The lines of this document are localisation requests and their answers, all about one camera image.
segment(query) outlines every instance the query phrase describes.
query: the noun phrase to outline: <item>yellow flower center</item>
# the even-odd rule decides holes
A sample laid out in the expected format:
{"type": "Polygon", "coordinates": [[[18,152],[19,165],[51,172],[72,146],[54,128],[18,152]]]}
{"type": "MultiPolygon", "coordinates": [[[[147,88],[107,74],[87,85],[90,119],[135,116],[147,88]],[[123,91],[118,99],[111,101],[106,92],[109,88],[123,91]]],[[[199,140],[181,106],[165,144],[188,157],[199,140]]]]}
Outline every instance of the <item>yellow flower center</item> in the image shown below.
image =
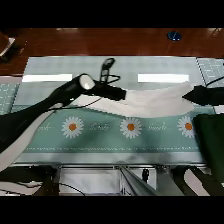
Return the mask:
{"type": "Polygon", "coordinates": [[[192,124],[191,123],[186,123],[185,124],[185,128],[187,129],[187,130],[192,130],[192,124]]]}
{"type": "Polygon", "coordinates": [[[133,131],[135,129],[135,126],[133,124],[128,124],[128,130],[133,131]]]}
{"type": "Polygon", "coordinates": [[[70,129],[71,131],[74,131],[76,128],[77,128],[77,125],[76,125],[76,124],[70,124],[70,125],[69,125],[69,129],[70,129]]]}

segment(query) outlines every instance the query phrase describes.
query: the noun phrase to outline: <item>daisy print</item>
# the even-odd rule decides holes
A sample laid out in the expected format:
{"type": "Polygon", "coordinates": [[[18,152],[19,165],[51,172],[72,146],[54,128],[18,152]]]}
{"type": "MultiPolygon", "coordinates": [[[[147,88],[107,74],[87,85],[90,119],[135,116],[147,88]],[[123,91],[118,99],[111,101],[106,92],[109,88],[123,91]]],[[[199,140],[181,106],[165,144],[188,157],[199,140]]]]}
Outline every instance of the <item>daisy print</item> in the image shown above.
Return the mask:
{"type": "Polygon", "coordinates": [[[126,118],[121,122],[120,128],[126,138],[135,138],[141,134],[142,125],[136,118],[126,118]]]}
{"type": "Polygon", "coordinates": [[[185,116],[179,119],[177,127],[185,137],[194,138],[194,130],[190,117],[185,116]]]}
{"type": "Polygon", "coordinates": [[[75,138],[82,134],[83,122],[78,117],[69,117],[63,122],[62,131],[64,132],[66,138],[75,138]]]}

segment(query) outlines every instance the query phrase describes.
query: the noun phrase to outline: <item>white rectangle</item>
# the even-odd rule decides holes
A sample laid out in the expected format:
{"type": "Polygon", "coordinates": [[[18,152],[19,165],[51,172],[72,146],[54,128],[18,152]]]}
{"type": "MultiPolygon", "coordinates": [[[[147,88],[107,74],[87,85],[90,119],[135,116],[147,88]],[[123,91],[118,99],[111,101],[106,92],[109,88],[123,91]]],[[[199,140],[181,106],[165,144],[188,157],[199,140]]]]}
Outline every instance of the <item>white rectangle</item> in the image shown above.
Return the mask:
{"type": "Polygon", "coordinates": [[[59,75],[24,75],[22,82],[63,82],[71,81],[72,74],[59,74],[59,75]]]}
{"type": "Polygon", "coordinates": [[[189,75],[183,74],[138,74],[138,82],[182,83],[189,81],[189,75]]]}

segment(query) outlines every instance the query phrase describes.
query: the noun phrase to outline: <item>table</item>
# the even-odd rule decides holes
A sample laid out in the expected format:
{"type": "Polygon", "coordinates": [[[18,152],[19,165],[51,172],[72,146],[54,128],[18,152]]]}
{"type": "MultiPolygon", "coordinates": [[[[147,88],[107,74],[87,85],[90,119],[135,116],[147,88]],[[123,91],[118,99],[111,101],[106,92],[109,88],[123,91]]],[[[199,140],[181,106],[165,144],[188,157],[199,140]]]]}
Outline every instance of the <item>table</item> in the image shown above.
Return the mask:
{"type": "MultiPolygon", "coordinates": [[[[69,57],[40,57],[29,58],[24,75],[47,75],[47,74],[80,74],[87,73],[93,78],[99,78],[100,67],[104,56],[69,56],[69,57]]],[[[204,85],[203,76],[199,69],[197,58],[194,57],[145,57],[145,56],[118,56],[114,57],[116,63],[111,70],[111,74],[121,75],[121,82],[114,83],[126,89],[157,89],[167,86],[177,85],[176,83],[138,83],[137,74],[188,74],[189,81],[197,85],[204,85]]],[[[48,84],[48,91],[53,90],[61,83],[48,84]]],[[[20,90],[25,90],[23,83],[20,90]]],[[[26,102],[19,92],[14,106],[33,104],[47,97],[48,91],[39,91],[41,94],[32,97],[26,102]]],[[[32,152],[32,148],[26,150],[16,163],[42,164],[42,163],[61,163],[61,164],[198,164],[204,160],[198,150],[196,151],[163,151],[146,153],[142,151],[120,153],[113,152],[32,152]]]]}

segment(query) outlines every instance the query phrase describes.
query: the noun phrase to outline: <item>checkered pattern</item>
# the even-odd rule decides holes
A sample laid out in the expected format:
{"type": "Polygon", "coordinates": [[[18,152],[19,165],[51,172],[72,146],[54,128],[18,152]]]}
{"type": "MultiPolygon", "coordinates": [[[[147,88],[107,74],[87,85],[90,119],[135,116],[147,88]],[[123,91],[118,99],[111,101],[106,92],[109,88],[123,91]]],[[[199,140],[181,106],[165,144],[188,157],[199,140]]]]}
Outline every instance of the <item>checkered pattern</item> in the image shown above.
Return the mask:
{"type": "MultiPolygon", "coordinates": [[[[121,76],[113,83],[130,90],[166,88],[172,83],[138,83],[138,74],[187,74],[190,82],[204,85],[196,58],[194,57],[149,57],[149,56],[56,56],[31,57],[24,75],[55,75],[87,73],[99,80],[101,66],[105,59],[113,57],[116,62],[111,74],[121,76]]],[[[58,82],[22,83],[15,105],[33,105],[57,88],[58,82]]]]}
{"type": "Polygon", "coordinates": [[[12,108],[18,84],[0,84],[0,115],[7,114],[12,108]]]}
{"type": "MultiPolygon", "coordinates": [[[[215,58],[197,58],[205,83],[224,76],[224,60],[215,58]]],[[[224,87],[224,79],[209,85],[212,87],[224,87]]]]}

